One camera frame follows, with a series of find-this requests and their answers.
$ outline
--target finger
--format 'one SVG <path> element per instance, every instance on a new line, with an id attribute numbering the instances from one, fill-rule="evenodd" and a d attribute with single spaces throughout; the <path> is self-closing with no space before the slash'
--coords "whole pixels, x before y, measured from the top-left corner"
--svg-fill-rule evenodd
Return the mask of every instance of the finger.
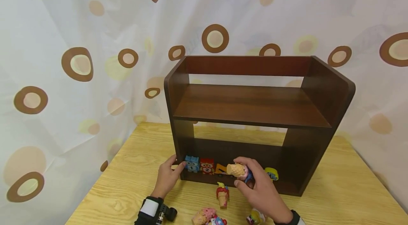
<path id="1" fill-rule="evenodd" d="M 167 167 L 171 167 L 174 163 L 174 161 L 176 161 L 176 154 L 172 155 L 170 158 L 168 158 L 166 161 L 164 161 L 164 165 L 166 165 Z"/>
<path id="2" fill-rule="evenodd" d="M 234 162 L 247 165 L 248 168 L 252 171 L 255 180 L 260 179 L 261 177 L 266 175 L 265 170 L 258 163 L 258 161 L 252 160 L 252 158 L 238 157 L 234 159 Z"/>
<path id="3" fill-rule="evenodd" d="M 181 174 L 181 172 L 183 172 L 183 169 L 186 167 L 186 162 L 183 161 L 182 163 L 180 163 L 176 169 L 174 169 L 173 174 L 176 174 L 177 176 L 179 176 Z"/>
<path id="4" fill-rule="evenodd" d="M 244 195 L 247 199 L 250 197 L 250 195 L 253 193 L 253 190 L 250 189 L 243 181 L 241 180 L 235 180 L 234 181 L 235 187 Z"/>

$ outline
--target toy ice cream cone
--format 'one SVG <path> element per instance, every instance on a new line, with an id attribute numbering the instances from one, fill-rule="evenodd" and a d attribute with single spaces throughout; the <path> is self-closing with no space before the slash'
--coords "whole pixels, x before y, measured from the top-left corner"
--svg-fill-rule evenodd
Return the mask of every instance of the toy ice cream cone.
<path id="1" fill-rule="evenodd" d="M 218 185 L 219 187 L 217 188 L 217 199 L 220 203 L 220 208 L 225 209 L 227 208 L 227 204 L 229 201 L 229 189 L 222 182 L 219 182 Z"/>
<path id="2" fill-rule="evenodd" d="M 240 180 L 245 180 L 248 176 L 248 168 L 242 164 L 228 164 L 227 173 L 232 174 Z"/>
<path id="3" fill-rule="evenodd" d="M 213 208 L 203 208 L 196 213 L 191 222 L 193 225 L 205 225 L 215 216 L 215 212 Z"/>

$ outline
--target dark brown wooden shelf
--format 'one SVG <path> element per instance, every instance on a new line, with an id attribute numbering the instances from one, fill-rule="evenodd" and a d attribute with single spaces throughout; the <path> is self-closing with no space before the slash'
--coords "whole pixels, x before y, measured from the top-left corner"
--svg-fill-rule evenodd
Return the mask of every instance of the dark brown wooden shelf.
<path id="1" fill-rule="evenodd" d="M 301 88 L 190 84 L 173 116 L 277 128 L 330 127 Z"/>
<path id="2" fill-rule="evenodd" d="M 189 74 L 304 77 L 300 88 L 190 84 Z M 177 159 L 237 156 L 277 169 L 279 193 L 301 196 L 355 93 L 355 85 L 315 56 L 185 56 L 164 79 Z M 287 128 L 282 146 L 197 139 L 194 121 Z M 234 187 L 234 178 L 183 171 L 182 180 Z"/>

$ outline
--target white curtain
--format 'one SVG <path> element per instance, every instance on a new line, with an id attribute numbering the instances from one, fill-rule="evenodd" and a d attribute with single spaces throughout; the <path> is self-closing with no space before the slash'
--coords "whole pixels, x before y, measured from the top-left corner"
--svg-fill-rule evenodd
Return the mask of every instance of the white curtain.
<path id="1" fill-rule="evenodd" d="M 408 207 L 407 0 L 0 1 L 7 224 L 63 224 L 138 123 L 169 122 L 163 79 L 178 59 L 213 53 L 316 55 L 349 77 L 357 92 L 338 135 Z"/>

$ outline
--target wooden table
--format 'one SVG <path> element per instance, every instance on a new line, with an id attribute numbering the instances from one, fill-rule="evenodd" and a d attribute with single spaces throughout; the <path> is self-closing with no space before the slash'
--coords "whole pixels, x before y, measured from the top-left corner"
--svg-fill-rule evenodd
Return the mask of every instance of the wooden table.
<path id="1" fill-rule="evenodd" d="M 274 145 L 281 145 L 284 137 L 277 132 L 206 126 L 196 126 L 195 134 L 207 139 Z M 158 166 L 173 153 L 169 124 L 140 124 L 67 224 L 133 224 L 142 201 L 154 188 Z M 216 188 L 178 181 L 165 199 L 178 211 L 173 224 L 191 224 L 191 217 L 202 207 L 216 208 L 229 225 L 247 224 L 245 218 L 251 207 L 241 193 L 230 188 L 228 209 L 220 210 Z M 282 197 L 308 225 L 408 224 L 407 214 L 342 137 L 332 140 L 303 196 Z"/>

